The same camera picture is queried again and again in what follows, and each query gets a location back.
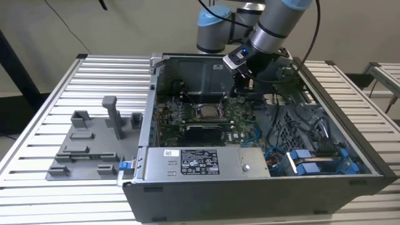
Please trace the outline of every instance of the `white wall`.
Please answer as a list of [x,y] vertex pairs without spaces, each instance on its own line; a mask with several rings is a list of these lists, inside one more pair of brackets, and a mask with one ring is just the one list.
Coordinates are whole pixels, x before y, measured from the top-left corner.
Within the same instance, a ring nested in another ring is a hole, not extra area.
[[[196,52],[196,0],[105,2],[108,11],[97,0],[49,0],[93,54]],[[321,0],[320,36],[309,59],[333,60],[353,73],[369,61],[400,62],[398,7],[398,0]],[[314,20],[312,6],[285,42],[300,57],[310,43]],[[50,91],[85,49],[42,0],[0,0],[0,29],[40,91]],[[0,95],[16,93],[0,68]]]

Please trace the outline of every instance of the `motherboard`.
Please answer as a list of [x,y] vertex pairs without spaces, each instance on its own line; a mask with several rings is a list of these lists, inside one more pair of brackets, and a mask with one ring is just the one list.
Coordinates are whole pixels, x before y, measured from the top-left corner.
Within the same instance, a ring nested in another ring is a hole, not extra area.
[[264,148],[250,104],[242,98],[189,95],[165,99],[158,107],[160,146],[228,146]]

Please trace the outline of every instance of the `cable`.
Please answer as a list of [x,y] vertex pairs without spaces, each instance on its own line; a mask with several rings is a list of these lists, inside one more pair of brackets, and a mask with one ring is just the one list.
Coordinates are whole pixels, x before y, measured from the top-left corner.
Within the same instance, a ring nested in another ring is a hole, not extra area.
[[269,147],[273,146],[270,144],[270,142],[269,142],[269,137],[270,137],[272,130],[273,130],[274,126],[276,126],[278,114],[280,114],[280,101],[278,101],[278,98],[276,97],[276,111],[274,111],[274,116],[273,116],[270,128],[269,128],[266,136],[265,136],[265,141],[266,141],[266,144],[268,144]]
[[300,115],[300,113],[298,113],[298,111],[297,111],[297,107],[294,106],[293,107],[293,112],[294,112],[294,115],[298,117],[298,119],[302,121],[302,123],[305,123],[305,125],[306,126],[310,126],[310,124],[309,124],[309,120],[306,120],[304,117],[301,117],[301,115]]
[[181,91],[181,92],[185,94],[185,96],[186,96],[188,99],[192,101],[192,103],[196,104],[196,102],[194,102],[193,99],[189,97],[189,95],[188,95],[184,91]]
[[372,92],[373,92],[376,84],[377,84],[377,80],[374,81],[373,86],[370,88],[370,92],[369,92],[368,98],[370,98],[370,96],[372,96]]
[[392,104],[388,105],[388,108],[386,108],[386,110],[385,110],[385,114],[388,114],[390,108],[392,108]]
[[309,132],[313,132],[313,130],[317,126],[317,123],[321,120],[325,120],[325,122],[326,122],[326,130],[328,130],[328,137],[326,138],[330,139],[332,138],[332,136],[330,136],[330,122],[329,122],[329,119],[325,116],[321,116],[314,120],[314,122],[310,125]]
[[248,76],[249,79],[252,79],[253,81],[256,82],[260,82],[260,83],[289,83],[292,82],[293,80],[296,80],[297,78],[296,77],[292,77],[289,79],[285,79],[282,81],[265,81],[265,80],[260,80],[258,78],[256,78],[254,76]]
[[270,154],[272,150],[274,150],[274,149],[282,151],[281,148],[280,148],[280,146],[272,146],[272,147],[268,149],[268,151],[265,152],[265,155],[264,155],[265,158],[269,157],[269,154]]
[[48,0],[44,0],[45,4],[48,4],[49,8],[52,9],[52,11],[54,12],[54,14],[57,15],[57,17],[60,18],[61,22],[64,23],[66,29],[69,30],[69,33],[74,36],[74,38],[78,40],[78,42],[81,43],[81,45],[84,46],[84,48],[88,50],[88,53],[92,54],[92,52],[89,51],[88,47],[85,46],[85,44],[82,43],[82,41],[80,40],[80,38],[74,35],[74,33],[72,32],[69,26],[66,25],[65,21],[62,20],[60,14],[57,13],[57,11],[54,10],[54,8],[50,6],[50,4],[48,3]]
[[9,139],[12,139],[12,140],[14,140],[14,141],[17,140],[17,139],[13,138],[12,136],[8,136],[8,135],[5,135],[5,134],[2,134],[2,133],[0,133],[0,137],[1,137],[1,136],[2,136],[2,137],[6,137],[6,138],[9,138]]
[[256,137],[248,139],[248,140],[244,142],[242,147],[246,148],[248,143],[252,142],[252,141],[254,141],[254,140],[257,140],[258,138],[260,138],[260,131],[258,131],[258,129],[256,129]]
[[245,25],[245,24],[242,24],[242,23],[240,23],[240,22],[237,22],[237,21],[229,20],[229,19],[226,19],[226,18],[224,18],[224,17],[216,15],[216,14],[209,10],[209,8],[205,6],[205,4],[202,3],[201,0],[197,0],[197,2],[198,2],[200,5],[202,6],[202,8],[208,11],[208,13],[209,13],[210,15],[213,15],[216,18],[218,18],[220,20],[226,21],[226,22],[229,22],[229,23],[233,23],[233,24],[236,24],[236,25],[238,25],[238,26],[241,26],[241,27],[245,27],[245,28],[249,29],[249,30],[253,30],[253,27],[252,27],[252,26],[248,26],[248,25]]
[[314,2],[316,2],[316,5],[317,5],[317,25],[314,27],[314,32],[313,32],[310,45],[309,45],[308,51],[306,51],[306,53],[304,55],[304,58],[302,58],[302,61],[301,61],[301,67],[304,66],[306,58],[310,54],[310,51],[312,51],[312,48],[313,48],[313,45],[314,45],[314,41],[317,40],[318,31],[320,31],[320,0],[314,0]]

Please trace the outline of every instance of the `gray metal table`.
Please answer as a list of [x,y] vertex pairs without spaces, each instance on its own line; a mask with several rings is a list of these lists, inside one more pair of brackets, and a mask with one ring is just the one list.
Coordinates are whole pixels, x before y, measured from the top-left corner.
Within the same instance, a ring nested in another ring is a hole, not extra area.
[[370,62],[364,70],[400,98],[400,64]]
[[[400,175],[400,128],[336,66],[309,61],[314,74],[373,148]],[[104,95],[118,98],[122,116],[142,112],[150,77],[149,57],[89,55],[74,60],[38,113],[0,162],[0,224],[140,224],[114,180],[46,181],[74,110],[105,116]],[[356,198],[336,214],[242,220],[196,221],[186,225],[400,224],[400,182],[377,195]]]

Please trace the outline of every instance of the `warning label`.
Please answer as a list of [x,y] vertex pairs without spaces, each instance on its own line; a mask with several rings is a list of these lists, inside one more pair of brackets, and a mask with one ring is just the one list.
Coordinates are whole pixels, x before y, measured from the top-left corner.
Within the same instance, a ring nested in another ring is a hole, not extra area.
[[180,159],[182,175],[214,175],[220,173],[216,150],[181,150]]

